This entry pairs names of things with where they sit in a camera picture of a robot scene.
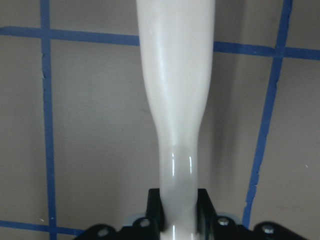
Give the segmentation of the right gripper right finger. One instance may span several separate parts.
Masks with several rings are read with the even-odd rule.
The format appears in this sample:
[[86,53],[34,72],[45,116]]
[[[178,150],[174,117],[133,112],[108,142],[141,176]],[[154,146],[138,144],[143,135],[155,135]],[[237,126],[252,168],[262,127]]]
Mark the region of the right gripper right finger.
[[206,189],[197,191],[197,229],[200,240],[240,240],[235,221],[218,215]]

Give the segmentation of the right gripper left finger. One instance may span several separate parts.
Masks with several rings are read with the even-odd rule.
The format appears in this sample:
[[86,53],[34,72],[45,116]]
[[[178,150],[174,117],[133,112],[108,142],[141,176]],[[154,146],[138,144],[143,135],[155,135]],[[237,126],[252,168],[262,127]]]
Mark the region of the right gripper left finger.
[[148,190],[144,216],[137,217],[130,225],[120,230],[120,240],[159,240],[164,228],[164,211],[160,198],[160,189]]

